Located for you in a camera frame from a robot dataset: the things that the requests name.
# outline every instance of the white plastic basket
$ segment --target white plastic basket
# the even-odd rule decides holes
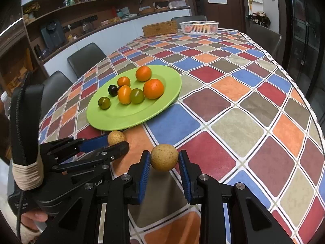
[[[185,35],[211,35],[218,32],[218,22],[188,21],[180,23]]]

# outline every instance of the light strip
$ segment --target light strip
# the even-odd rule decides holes
[[[13,22],[9,27],[7,27],[5,30],[3,30],[0,33],[0,37],[3,35],[4,32],[6,32],[9,28],[11,28],[14,24],[16,24],[17,22],[19,22],[20,20],[22,20],[22,17],[20,19],[18,19],[16,22]]]

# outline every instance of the checkered tablecloth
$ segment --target checkered tablecloth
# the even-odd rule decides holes
[[[175,69],[182,89],[165,111],[124,131],[130,151],[113,162],[113,175],[126,173],[143,150],[157,144],[186,149],[204,173],[231,185],[245,183],[296,243],[308,243],[325,214],[320,126],[284,69],[236,30],[135,39],[60,98],[41,122],[40,142],[101,135],[86,118],[95,91],[124,71],[150,64]],[[177,168],[151,169],[145,199],[129,206],[129,218],[131,243],[198,243],[200,206],[187,204]]]

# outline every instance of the plate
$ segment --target plate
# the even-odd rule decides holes
[[[138,68],[125,71],[110,79],[91,98],[87,107],[87,120],[96,129],[101,130],[121,130],[141,124],[165,110],[178,96],[182,80],[174,69],[162,65],[148,65],[152,71],[151,79],[159,79],[165,87],[165,91],[158,99],[150,100],[145,98],[140,104],[130,103],[124,105],[120,103],[117,96],[108,94],[108,87],[112,84],[117,86],[118,78],[127,76],[131,81],[131,89],[139,88],[143,90],[145,82],[139,82],[135,77]],[[111,100],[111,106],[107,110],[98,107],[99,98],[106,96]]]

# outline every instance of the kettle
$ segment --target kettle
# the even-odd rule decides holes
[[[84,23],[82,23],[82,32],[84,34],[90,32],[90,31],[93,31],[94,29],[95,29],[95,27],[94,27],[94,24],[92,22],[89,22],[89,23],[84,22]]]

